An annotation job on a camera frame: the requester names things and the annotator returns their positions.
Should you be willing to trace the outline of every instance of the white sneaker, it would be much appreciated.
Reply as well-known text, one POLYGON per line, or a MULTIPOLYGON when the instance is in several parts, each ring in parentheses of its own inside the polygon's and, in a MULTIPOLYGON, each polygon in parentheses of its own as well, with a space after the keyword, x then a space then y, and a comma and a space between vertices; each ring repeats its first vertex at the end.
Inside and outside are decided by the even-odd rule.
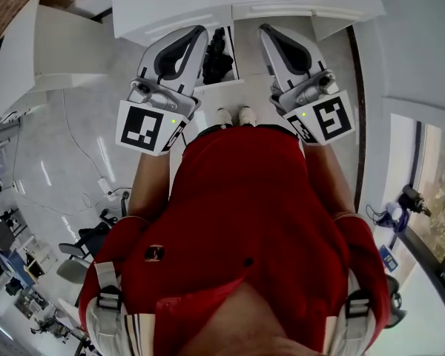
POLYGON ((239 112, 239 125, 250 124, 253 127, 257 125, 257 117, 255 116, 254 110, 252 108, 245 106, 239 112))
POLYGON ((232 125, 232 117, 228 110, 225 108, 220 108, 216 112, 216 117, 214 118, 215 125, 224 125, 230 124, 232 125))

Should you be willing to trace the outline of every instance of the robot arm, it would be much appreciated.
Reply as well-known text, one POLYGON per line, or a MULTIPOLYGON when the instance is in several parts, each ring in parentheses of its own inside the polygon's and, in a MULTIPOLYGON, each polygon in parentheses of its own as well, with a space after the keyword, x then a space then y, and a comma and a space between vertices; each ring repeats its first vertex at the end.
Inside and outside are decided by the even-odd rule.
MULTIPOLYGON (((260 46, 275 76, 270 102, 307 145, 325 145, 355 130, 351 105, 311 40, 263 24, 260 46)), ((170 151, 200 101, 193 97, 208 46, 203 26, 175 30, 144 52, 131 92, 120 102, 116 143, 152 156, 170 151)))
POLYGON ((275 76, 270 102, 307 145, 325 145, 355 130, 348 94, 340 92, 314 42, 268 24, 259 27, 259 40, 275 76))
POLYGON ((208 46, 203 26, 185 27, 144 52, 120 102, 116 143, 153 156, 166 154, 201 105, 193 97, 208 46))

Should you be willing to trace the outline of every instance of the white cabinet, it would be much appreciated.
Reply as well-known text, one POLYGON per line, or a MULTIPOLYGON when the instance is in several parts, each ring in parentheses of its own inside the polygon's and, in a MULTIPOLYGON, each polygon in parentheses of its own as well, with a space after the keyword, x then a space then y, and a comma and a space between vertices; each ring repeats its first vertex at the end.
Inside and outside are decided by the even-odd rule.
POLYGON ((220 27, 232 24, 231 7, 210 7, 204 10, 177 14, 167 19, 140 27, 125 35, 126 39, 130 39, 137 44, 148 46, 163 36, 181 29, 182 27, 190 27, 193 25, 203 25, 208 30, 214 32, 220 27))
POLYGON ((29 92, 72 88, 106 74, 115 39, 96 22, 30 0, 4 32, 0 119, 37 105, 29 92))
MULTIPOLYGON (((366 21, 384 14, 381 0, 112 0, 115 37, 149 45, 170 31, 195 24, 208 29, 264 16, 313 16, 366 21)), ((333 30, 343 25, 324 23, 333 30)))

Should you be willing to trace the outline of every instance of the office chair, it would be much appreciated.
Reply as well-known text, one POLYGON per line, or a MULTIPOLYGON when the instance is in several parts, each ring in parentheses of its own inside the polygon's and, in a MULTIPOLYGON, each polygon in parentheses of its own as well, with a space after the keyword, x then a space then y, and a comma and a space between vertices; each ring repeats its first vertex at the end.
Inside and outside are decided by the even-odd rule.
POLYGON ((399 282, 393 276, 386 275, 386 277, 387 286, 389 288, 389 296, 391 297, 391 316, 386 325, 386 329, 391 329, 396 327, 396 325, 398 325, 402 319, 406 317, 407 311, 401 310, 402 297, 401 293, 399 293, 399 282))
MULTIPOLYGON (((129 198, 130 194, 126 191, 122 194, 120 200, 120 208, 122 211, 122 217, 127 216, 127 207, 125 201, 129 198)), ((59 244, 59 250, 64 254, 69 254, 70 257, 64 261, 56 270, 56 273, 64 278, 66 281, 83 284, 85 275, 88 272, 90 262, 85 258, 91 255, 93 258, 99 253, 100 248, 104 244, 111 227, 117 223, 116 217, 107 217, 108 210, 103 210, 99 217, 103 220, 95 228, 84 228, 79 230, 79 236, 81 237, 77 243, 61 243, 59 244)))
POLYGON ((61 243, 59 244, 59 250, 64 254, 69 254, 71 258, 85 259, 89 254, 95 257, 110 230, 111 228, 105 222, 100 222, 95 228, 79 229, 79 236, 81 237, 79 241, 75 244, 61 243))
POLYGON ((83 259, 66 260, 56 270, 56 273, 66 281, 82 285, 90 263, 83 259))

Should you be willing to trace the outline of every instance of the white floor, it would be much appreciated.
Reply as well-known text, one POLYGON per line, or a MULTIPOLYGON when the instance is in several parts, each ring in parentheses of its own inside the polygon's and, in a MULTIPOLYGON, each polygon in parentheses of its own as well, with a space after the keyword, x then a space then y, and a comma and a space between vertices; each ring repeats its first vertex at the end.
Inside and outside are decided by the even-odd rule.
MULTIPOLYGON (((313 36, 307 18, 236 22, 234 46, 237 66, 245 82, 198 93, 202 100, 200 119, 205 119, 209 125, 218 108, 227 107, 236 116, 238 108, 249 105, 261 123, 277 123, 289 128, 268 102, 272 79, 257 47, 257 27, 263 22, 291 27, 313 36)), ((356 108, 355 72, 346 33, 334 34, 319 46, 340 88, 348 91, 356 108)), ((103 208, 119 207, 118 200, 110 203, 104 198, 97 180, 106 177, 112 189, 132 185, 139 154, 115 145, 114 136, 119 100, 128 95, 129 82, 136 73, 142 52, 139 45, 123 39, 116 41, 107 77, 86 87, 49 92, 48 104, 22 119, 18 147, 15 138, 6 148, 10 170, 4 184, 11 185, 14 179, 22 188, 19 192, 10 188, 0 193, 0 214, 11 205, 17 205, 30 231, 53 247, 59 259, 56 267, 67 258, 59 253, 59 243, 74 243, 80 228, 99 223, 98 214, 103 208), (71 138, 64 103, 70 131, 95 162, 97 170, 71 138)), ((185 135, 187 141, 191 141, 196 133, 187 128, 185 135)), ((353 191, 358 162, 356 136, 353 133, 333 145, 353 191)), ((180 137, 171 152, 172 178, 183 150, 180 137)), ((55 304, 58 297, 73 303, 79 286, 72 286, 51 272, 40 279, 39 290, 55 304)))

